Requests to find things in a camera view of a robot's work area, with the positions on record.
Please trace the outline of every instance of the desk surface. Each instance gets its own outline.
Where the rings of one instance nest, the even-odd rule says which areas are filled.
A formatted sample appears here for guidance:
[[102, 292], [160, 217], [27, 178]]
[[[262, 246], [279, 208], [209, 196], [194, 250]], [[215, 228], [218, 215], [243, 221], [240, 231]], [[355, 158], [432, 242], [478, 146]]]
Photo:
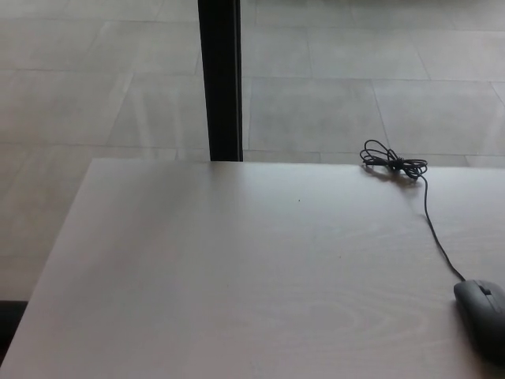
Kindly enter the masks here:
[[[504, 174], [427, 177], [454, 264], [505, 287]], [[422, 194], [353, 166], [98, 159], [0, 378], [491, 377]]]

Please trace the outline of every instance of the black mouse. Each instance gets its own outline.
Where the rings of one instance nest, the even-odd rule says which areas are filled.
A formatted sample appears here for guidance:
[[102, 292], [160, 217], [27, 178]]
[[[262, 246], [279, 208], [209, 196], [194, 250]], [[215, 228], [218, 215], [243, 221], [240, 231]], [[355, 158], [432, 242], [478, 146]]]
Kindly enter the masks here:
[[505, 363], [505, 291], [484, 280], [466, 280], [454, 286], [454, 295], [480, 353], [494, 363]]

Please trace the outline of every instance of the desk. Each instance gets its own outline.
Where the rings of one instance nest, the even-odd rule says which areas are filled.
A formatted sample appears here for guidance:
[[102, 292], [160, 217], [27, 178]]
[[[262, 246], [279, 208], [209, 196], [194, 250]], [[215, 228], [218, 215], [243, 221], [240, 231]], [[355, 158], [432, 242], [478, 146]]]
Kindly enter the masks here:
[[[505, 175], [432, 168], [433, 223], [505, 287]], [[1, 379], [491, 375], [423, 186], [356, 166], [93, 161]]]

